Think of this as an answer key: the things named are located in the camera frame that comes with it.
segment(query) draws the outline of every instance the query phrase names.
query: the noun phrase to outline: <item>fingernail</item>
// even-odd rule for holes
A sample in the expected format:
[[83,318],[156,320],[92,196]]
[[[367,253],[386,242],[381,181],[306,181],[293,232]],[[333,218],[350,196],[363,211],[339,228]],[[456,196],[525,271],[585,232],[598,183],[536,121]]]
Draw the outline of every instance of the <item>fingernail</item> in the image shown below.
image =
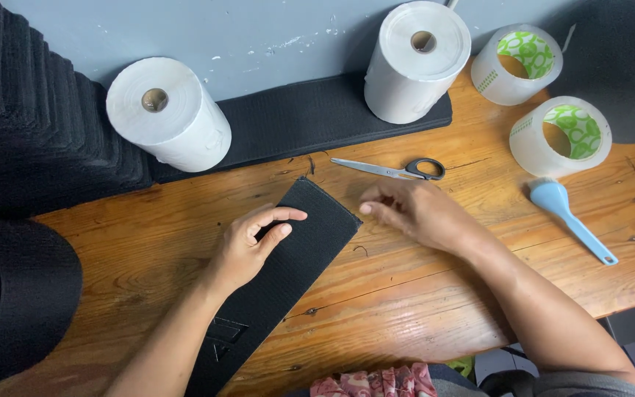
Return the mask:
[[281,225],[280,232],[282,235],[287,235],[291,232],[291,230],[293,230],[293,227],[291,227],[288,223],[284,223],[283,225]]

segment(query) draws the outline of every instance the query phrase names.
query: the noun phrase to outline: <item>hand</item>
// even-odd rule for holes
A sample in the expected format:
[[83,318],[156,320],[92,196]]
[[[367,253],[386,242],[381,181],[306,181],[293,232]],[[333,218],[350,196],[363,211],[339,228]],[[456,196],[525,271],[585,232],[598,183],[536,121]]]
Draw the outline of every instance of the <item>hand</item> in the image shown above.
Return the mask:
[[495,237],[464,208],[427,181],[383,178],[362,194],[359,212],[431,248],[463,257]]
[[303,221],[308,214],[289,207],[274,207],[268,203],[232,222],[225,231],[225,240],[210,261],[207,275],[211,288],[228,297],[237,288],[247,284],[259,273],[273,248],[291,233],[288,223],[275,225],[261,241],[256,233],[273,221]]

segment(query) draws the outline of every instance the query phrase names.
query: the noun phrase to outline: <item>packing tape roll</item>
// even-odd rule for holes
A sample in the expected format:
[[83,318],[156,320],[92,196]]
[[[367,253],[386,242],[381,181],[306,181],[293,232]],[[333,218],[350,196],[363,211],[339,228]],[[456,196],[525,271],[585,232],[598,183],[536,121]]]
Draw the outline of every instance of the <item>packing tape roll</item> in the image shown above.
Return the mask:
[[[525,68],[522,78],[504,68],[499,55]],[[472,82],[479,93],[496,104],[521,104],[552,83],[562,70],[562,52],[543,30],[522,23],[499,29],[472,62]]]
[[[558,135],[544,133],[544,123],[546,131]],[[526,171],[559,178],[601,164],[612,148],[612,131],[591,104],[575,97],[555,97],[514,124],[509,145]]]
[[216,166],[232,142],[225,115],[174,59],[142,59],[122,70],[107,93],[107,114],[126,140],[185,172]]
[[472,40],[453,10],[432,1],[396,7],[381,24],[364,99],[376,117],[415,122],[447,92],[469,58]]

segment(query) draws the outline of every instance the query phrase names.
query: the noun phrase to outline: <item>wood grain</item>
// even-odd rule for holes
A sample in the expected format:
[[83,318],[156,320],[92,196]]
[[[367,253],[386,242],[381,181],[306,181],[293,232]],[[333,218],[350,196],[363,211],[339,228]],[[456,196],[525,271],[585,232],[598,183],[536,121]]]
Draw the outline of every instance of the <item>wood grain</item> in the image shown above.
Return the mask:
[[[73,245],[83,296],[56,350],[0,382],[0,396],[95,396],[207,264],[225,227],[278,202],[308,175],[349,210],[380,176],[331,157],[403,167],[432,157],[437,182],[527,264],[593,316],[635,306],[635,145],[613,145],[599,167],[561,179],[572,211],[619,258],[602,265],[525,197],[533,176],[508,148],[511,126],[548,96],[503,107],[473,87],[469,67],[449,90],[451,126],[200,176],[41,215]],[[222,392],[278,396],[319,376],[503,346],[514,336],[488,288],[459,259],[419,247],[369,217]]]

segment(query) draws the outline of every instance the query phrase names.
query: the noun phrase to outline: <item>brush bristles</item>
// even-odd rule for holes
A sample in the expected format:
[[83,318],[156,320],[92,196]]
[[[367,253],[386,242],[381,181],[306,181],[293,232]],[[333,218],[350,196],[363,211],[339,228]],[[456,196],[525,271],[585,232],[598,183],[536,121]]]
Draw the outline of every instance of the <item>brush bristles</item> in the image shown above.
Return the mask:
[[533,189],[535,189],[536,187],[538,187],[538,186],[540,186],[540,185],[542,185],[542,184],[549,183],[549,182],[557,182],[557,181],[555,180],[555,178],[551,178],[551,177],[549,177],[549,176],[543,176],[542,178],[537,178],[537,179],[534,179],[534,180],[530,181],[530,182],[528,183],[528,187],[529,187],[531,190],[533,190]]

